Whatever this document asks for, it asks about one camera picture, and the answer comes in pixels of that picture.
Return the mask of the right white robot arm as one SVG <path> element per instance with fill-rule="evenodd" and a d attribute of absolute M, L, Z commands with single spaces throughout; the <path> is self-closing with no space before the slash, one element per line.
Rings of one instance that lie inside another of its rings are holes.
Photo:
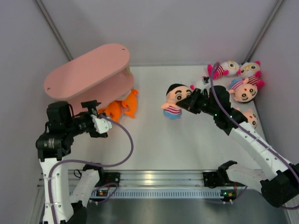
<path fill-rule="evenodd" d="M 236 161 L 218 168 L 218 180 L 223 185 L 238 182 L 255 189 L 275 208 L 297 210 L 285 204 L 299 195 L 299 166 L 294 165 L 269 145 L 251 126 L 248 119 L 230 103 L 225 87 L 212 86 L 208 91 L 195 89 L 176 105 L 191 113 L 201 112 L 213 117 L 218 128 L 234 139 L 260 166 L 252 170 Z"/>

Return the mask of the boy plush black hair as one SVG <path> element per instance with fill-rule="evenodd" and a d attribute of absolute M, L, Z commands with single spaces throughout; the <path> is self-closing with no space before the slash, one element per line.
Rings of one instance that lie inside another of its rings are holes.
<path fill-rule="evenodd" d="M 166 92 L 166 102 L 161 105 L 163 115 L 172 120 L 180 119 L 182 109 L 176 103 L 189 97 L 191 94 L 192 89 L 184 84 L 170 85 Z"/>

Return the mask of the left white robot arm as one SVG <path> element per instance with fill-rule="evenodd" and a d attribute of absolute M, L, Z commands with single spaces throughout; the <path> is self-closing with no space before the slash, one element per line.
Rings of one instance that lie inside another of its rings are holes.
<path fill-rule="evenodd" d="M 70 195 L 66 156 L 71 153 L 74 137 L 88 133 L 92 138 L 106 138 L 112 127 L 99 118 L 96 100 L 83 102 L 87 109 L 77 115 L 66 101 L 48 105 L 45 132 L 37 139 L 38 159 L 43 170 L 45 187 L 44 224 L 85 224 L 87 203 L 95 186 L 106 180 L 102 169 L 85 164 L 79 183 Z"/>

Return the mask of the boy plush red dot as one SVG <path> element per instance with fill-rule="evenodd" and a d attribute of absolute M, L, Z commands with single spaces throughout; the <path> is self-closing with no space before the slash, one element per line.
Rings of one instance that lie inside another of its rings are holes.
<path fill-rule="evenodd" d="M 257 86 L 250 84 L 249 79 L 236 78 L 228 84 L 228 92 L 240 103 L 252 101 L 258 92 Z"/>

